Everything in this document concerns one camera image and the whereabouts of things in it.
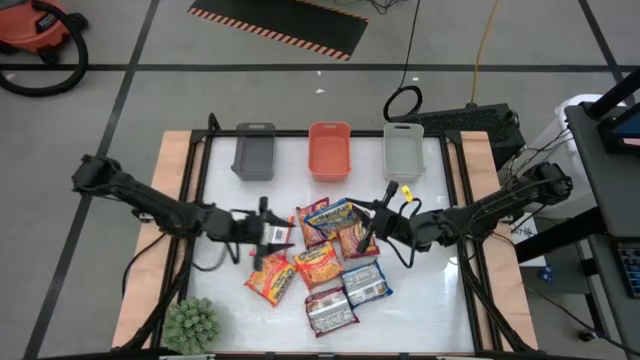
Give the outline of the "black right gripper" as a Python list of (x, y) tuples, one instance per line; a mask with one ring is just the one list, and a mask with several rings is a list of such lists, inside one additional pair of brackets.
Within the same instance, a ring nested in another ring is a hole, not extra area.
[(381, 200), (356, 200), (346, 197), (345, 200), (355, 205), (364, 238), (359, 241), (357, 251), (363, 253), (375, 236), (381, 241), (393, 239), (408, 246), (412, 253), (428, 252), (434, 237), (431, 228), (434, 227), (433, 213), (415, 213), (409, 218), (402, 215), (402, 210), (408, 205), (405, 202), (399, 211), (391, 210), (388, 205), (396, 195), (400, 185), (390, 181)]

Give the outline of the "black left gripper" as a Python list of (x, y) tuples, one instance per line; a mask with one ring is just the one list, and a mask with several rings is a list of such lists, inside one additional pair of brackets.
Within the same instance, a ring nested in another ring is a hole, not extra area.
[(245, 217), (239, 221), (239, 236), (244, 243), (255, 246), (253, 268), (255, 271), (263, 270), (265, 256), (278, 255), (285, 257), (286, 251), (293, 247), (292, 243), (268, 243), (266, 236), (269, 233), (269, 225), (275, 227), (294, 227), (288, 218), (280, 218), (271, 210), (268, 210), (268, 198), (259, 198), (257, 211), (241, 210)]

